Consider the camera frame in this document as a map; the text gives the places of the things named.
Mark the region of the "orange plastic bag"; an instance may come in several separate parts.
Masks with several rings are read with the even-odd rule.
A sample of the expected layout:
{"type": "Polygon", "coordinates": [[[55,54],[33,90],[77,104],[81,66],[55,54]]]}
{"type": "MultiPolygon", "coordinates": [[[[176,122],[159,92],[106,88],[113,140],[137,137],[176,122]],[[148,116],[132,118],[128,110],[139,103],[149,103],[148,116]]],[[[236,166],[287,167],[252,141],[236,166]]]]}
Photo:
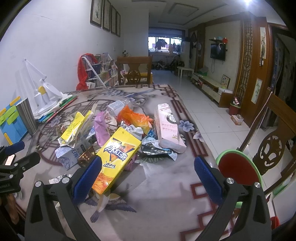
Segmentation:
{"type": "Polygon", "coordinates": [[[154,120],[143,113],[135,113],[126,105],[117,115],[117,121],[124,121],[126,125],[133,125],[136,128],[140,127],[147,135],[152,128],[154,120]]]}

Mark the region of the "yellow wrapper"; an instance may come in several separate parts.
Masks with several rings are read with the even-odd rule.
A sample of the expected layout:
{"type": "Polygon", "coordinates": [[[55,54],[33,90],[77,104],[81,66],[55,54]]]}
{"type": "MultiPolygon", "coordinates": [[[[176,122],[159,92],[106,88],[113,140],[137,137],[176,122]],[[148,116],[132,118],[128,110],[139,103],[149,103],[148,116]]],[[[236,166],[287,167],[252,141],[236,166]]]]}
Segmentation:
{"type": "Polygon", "coordinates": [[[77,112],[72,123],[63,132],[62,136],[58,138],[60,147],[68,146],[74,148],[83,135],[89,133],[93,116],[94,112],[91,110],[85,116],[77,112]]]}

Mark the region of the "coloured pencils bundle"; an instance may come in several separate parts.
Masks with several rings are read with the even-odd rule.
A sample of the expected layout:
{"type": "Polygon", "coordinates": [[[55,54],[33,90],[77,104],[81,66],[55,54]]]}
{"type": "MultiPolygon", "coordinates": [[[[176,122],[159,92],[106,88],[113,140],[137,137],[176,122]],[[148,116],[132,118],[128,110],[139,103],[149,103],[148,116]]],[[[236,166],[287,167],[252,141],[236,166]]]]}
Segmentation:
{"type": "Polygon", "coordinates": [[[52,109],[50,109],[48,113],[46,113],[43,116],[41,116],[40,118],[38,118],[37,119],[37,122],[39,122],[39,123],[46,122],[55,113],[57,113],[58,111],[60,111],[64,106],[66,106],[67,104],[69,104],[69,103],[73,102],[74,100],[76,100],[77,97],[78,96],[71,96],[68,99],[63,100],[60,104],[58,104],[57,106],[55,106],[52,109]]]}

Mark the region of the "pink toothpaste box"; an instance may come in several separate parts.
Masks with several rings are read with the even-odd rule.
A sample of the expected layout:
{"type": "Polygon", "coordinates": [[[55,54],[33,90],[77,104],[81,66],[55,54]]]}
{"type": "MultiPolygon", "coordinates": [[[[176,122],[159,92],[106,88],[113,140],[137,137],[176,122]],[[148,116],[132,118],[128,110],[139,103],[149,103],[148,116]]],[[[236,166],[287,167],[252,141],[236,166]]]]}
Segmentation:
{"type": "Polygon", "coordinates": [[[178,154],[186,151],[187,146],[179,134],[177,122],[167,103],[158,104],[154,111],[154,123],[162,148],[172,149],[178,154]]]}

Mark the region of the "white magazine rack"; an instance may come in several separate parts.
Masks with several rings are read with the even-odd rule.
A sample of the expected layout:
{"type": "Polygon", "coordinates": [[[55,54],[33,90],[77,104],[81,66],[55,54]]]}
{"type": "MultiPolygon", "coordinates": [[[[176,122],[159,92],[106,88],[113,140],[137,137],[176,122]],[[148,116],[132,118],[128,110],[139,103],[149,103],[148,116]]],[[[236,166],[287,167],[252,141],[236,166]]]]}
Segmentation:
{"type": "Polygon", "coordinates": [[[107,52],[93,55],[93,58],[91,56],[85,54],[81,58],[88,89],[119,85],[117,66],[114,59],[107,52]]]}

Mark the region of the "white blue milk carton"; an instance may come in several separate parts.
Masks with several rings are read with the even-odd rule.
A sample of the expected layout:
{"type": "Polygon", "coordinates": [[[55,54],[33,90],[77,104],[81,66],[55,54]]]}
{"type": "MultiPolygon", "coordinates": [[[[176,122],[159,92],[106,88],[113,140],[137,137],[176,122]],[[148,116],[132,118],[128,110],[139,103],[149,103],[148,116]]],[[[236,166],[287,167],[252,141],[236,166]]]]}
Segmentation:
{"type": "Polygon", "coordinates": [[[55,155],[60,164],[69,170],[78,163],[79,157],[92,145],[92,141],[84,140],[75,145],[74,148],[69,146],[59,147],[55,150],[55,155]]]}

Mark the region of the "tissue box on floor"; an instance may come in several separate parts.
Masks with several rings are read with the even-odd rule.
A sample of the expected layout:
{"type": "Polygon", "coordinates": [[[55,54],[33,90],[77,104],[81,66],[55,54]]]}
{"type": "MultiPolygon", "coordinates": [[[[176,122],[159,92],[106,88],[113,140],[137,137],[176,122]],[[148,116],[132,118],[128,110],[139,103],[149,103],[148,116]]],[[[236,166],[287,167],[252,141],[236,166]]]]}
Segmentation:
{"type": "Polygon", "coordinates": [[[240,114],[237,114],[237,115],[232,115],[231,120],[234,122],[236,126],[241,126],[244,121],[244,118],[240,114]]]}

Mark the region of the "pink snack bag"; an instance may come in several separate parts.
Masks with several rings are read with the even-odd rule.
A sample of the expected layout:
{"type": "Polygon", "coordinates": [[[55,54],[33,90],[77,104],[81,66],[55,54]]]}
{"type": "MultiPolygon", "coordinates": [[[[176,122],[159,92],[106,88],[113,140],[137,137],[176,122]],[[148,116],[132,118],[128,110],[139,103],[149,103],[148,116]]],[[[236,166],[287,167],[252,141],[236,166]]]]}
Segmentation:
{"type": "Polygon", "coordinates": [[[105,122],[104,112],[99,112],[94,119],[94,129],[96,134],[97,143],[100,147],[109,140],[110,134],[107,130],[107,125],[105,122]]]}

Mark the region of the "white paper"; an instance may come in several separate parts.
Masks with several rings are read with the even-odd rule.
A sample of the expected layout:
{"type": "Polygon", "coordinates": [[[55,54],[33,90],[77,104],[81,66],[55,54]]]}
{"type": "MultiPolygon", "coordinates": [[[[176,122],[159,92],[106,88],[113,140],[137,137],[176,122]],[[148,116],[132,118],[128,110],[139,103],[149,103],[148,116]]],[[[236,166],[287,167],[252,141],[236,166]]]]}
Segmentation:
{"type": "Polygon", "coordinates": [[[120,123],[120,126],[126,130],[128,133],[136,137],[138,140],[142,140],[142,136],[144,134],[144,131],[141,127],[135,127],[134,125],[127,125],[124,121],[120,123]]]}

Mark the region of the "red flower pot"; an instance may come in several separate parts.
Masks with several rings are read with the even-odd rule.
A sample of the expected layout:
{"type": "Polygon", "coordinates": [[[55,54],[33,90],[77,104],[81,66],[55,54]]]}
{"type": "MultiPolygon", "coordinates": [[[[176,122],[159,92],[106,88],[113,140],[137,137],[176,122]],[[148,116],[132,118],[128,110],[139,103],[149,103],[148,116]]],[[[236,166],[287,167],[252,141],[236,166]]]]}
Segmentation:
{"type": "Polygon", "coordinates": [[[237,115],[240,112],[240,101],[238,97],[234,97],[233,101],[230,103],[229,106],[229,114],[230,115],[237,115]]]}

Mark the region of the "white tv cabinet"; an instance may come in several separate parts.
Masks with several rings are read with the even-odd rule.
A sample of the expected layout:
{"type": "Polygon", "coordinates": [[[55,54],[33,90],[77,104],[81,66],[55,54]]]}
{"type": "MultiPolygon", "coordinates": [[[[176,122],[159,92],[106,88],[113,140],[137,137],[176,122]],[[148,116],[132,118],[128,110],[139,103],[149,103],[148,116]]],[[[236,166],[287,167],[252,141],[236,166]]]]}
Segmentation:
{"type": "Polygon", "coordinates": [[[193,73],[191,82],[202,90],[210,99],[217,102],[220,108],[228,108],[233,99],[233,91],[224,89],[220,83],[210,77],[193,73]]]}

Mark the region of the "yellow ice tea carton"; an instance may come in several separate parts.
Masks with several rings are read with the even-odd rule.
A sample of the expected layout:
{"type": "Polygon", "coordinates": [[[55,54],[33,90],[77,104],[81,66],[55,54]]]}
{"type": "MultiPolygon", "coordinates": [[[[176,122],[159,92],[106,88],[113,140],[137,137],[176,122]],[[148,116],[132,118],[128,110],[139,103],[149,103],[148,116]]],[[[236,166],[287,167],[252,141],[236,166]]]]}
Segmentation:
{"type": "Polygon", "coordinates": [[[107,192],[138,151],[141,143],[131,133],[119,127],[97,153],[102,160],[102,169],[92,189],[99,195],[107,192]]]}

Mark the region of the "silver blue foil wrapper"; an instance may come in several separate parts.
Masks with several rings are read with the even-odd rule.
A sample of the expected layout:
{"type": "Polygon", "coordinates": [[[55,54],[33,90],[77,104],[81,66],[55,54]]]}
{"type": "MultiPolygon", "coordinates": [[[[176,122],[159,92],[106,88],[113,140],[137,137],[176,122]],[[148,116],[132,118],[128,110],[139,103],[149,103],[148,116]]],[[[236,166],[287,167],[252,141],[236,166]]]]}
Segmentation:
{"type": "Polygon", "coordinates": [[[141,152],[148,157],[169,157],[173,161],[176,161],[178,157],[176,152],[172,149],[161,147],[159,141],[150,136],[146,136],[142,140],[141,152]]]}

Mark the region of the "red green trash bin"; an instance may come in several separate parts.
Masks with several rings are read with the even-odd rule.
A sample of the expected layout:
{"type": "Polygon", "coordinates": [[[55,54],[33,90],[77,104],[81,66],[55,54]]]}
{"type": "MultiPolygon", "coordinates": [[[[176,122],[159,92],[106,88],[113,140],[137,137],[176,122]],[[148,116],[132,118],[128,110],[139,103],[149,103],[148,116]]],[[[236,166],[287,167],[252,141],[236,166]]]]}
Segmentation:
{"type": "Polygon", "coordinates": [[[238,150],[225,150],[217,158],[216,163],[225,178],[232,178],[242,185],[262,185],[262,177],[251,159],[238,150]]]}

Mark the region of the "dark brown cigarette pack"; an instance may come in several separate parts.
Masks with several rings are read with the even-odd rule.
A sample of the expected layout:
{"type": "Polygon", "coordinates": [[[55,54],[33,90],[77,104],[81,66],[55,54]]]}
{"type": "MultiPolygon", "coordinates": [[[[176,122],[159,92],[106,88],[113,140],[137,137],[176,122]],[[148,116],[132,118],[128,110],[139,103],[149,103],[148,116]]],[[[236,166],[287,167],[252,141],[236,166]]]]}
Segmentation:
{"type": "Polygon", "coordinates": [[[96,155],[96,150],[93,146],[91,146],[79,157],[78,165],[80,167],[87,166],[93,160],[95,155],[96,155]]]}

